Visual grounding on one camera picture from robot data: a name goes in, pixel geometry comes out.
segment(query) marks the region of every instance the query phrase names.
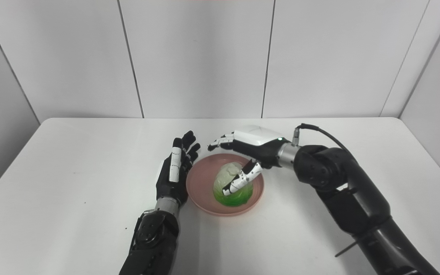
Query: cabbage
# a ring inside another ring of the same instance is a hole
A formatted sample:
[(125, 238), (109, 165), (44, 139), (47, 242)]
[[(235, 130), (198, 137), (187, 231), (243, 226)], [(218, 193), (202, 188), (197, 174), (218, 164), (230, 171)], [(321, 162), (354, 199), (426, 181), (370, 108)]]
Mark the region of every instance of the cabbage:
[(234, 177), (239, 174), (241, 169), (242, 166), (238, 162), (227, 163), (220, 168), (220, 171), (215, 177), (215, 182), (213, 183), (213, 196), (222, 205), (237, 207), (247, 203), (252, 196), (252, 190), (254, 189), (252, 182), (248, 183), (233, 194), (225, 196), (222, 192), (222, 188), (229, 184)]

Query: robotic finger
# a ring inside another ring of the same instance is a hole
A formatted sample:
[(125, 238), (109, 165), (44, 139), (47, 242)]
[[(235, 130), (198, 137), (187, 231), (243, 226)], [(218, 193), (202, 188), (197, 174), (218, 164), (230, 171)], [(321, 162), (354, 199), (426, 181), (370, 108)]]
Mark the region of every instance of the robotic finger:
[(232, 179), (232, 181), (227, 184), (222, 192), (225, 196), (237, 192), (239, 189), (246, 186), (248, 183), (253, 181), (262, 172), (262, 167), (259, 162), (250, 160), (239, 172), (237, 176)]
[(185, 133), (181, 141), (183, 143), (183, 150), (187, 152), (189, 147), (196, 141), (196, 136), (194, 136), (193, 132), (190, 130)]
[(198, 158), (198, 150), (200, 148), (199, 143), (195, 144), (191, 147), (189, 151), (187, 151), (185, 148), (183, 148), (182, 152), (182, 168), (185, 171), (189, 171), (191, 167), (193, 166), (193, 162)]
[(171, 150), (171, 164), (169, 165), (169, 181), (177, 183), (180, 179), (181, 148), (183, 147), (180, 138), (175, 138)]
[(210, 143), (210, 145), (208, 146), (208, 151), (213, 151), (215, 148), (218, 147), (231, 150), (234, 139), (234, 132), (232, 132), (232, 134), (224, 134), (219, 139), (215, 139), (215, 141)]

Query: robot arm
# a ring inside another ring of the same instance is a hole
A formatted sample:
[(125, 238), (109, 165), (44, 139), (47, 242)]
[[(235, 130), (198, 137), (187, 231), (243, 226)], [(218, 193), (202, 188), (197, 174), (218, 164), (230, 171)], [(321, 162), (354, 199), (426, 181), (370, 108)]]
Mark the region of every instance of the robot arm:
[(164, 160), (156, 183), (155, 208), (138, 218), (120, 275), (167, 275), (173, 264), (180, 232), (178, 214), (187, 201), (186, 176), (198, 157), (199, 144), (189, 131), (173, 142), (171, 155)]
[[(298, 146), (300, 129), (319, 131), (340, 148)], [(217, 140), (208, 149), (219, 144), (267, 163), (268, 167), (286, 167), (295, 172), (299, 181), (316, 189), (337, 225), (355, 240), (336, 256), (357, 244), (379, 275), (439, 275), (393, 221), (388, 202), (353, 155), (329, 133), (302, 124), (295, 128), (295, 142), (290, 143), (280, 134), (271, 134), (267, 140), (262, 134), (271, 131), (262, 128), (256, 130), (260, 136), (255, 142), (253, 136), (245, 139), (248, 133), (244, 131), (234, 131), (228, 141)]]

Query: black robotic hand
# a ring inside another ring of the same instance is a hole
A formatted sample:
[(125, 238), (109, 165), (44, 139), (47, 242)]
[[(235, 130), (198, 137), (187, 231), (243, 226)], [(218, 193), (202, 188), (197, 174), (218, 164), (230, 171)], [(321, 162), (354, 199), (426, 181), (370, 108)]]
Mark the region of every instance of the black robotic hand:
[(138, 218), (120, 275), (169, 274), (180, 233), (178, 211), (188, 200), (186, 176), (198, 157), (199, 144), (192, 131), (173, 142), (155, 184), (157, 203)]
[(188, 200), (186, 191), (186, 176), (193, 162), (198, 158), (199, 143), (191, 146), (196, 141), (192, 131), (186, 133), (182, 139), (175, 138), (171, 155), (164, 160), (162, 169), (155, 187), (157, 198), (170, 197), (178, 204), (183, 205)]

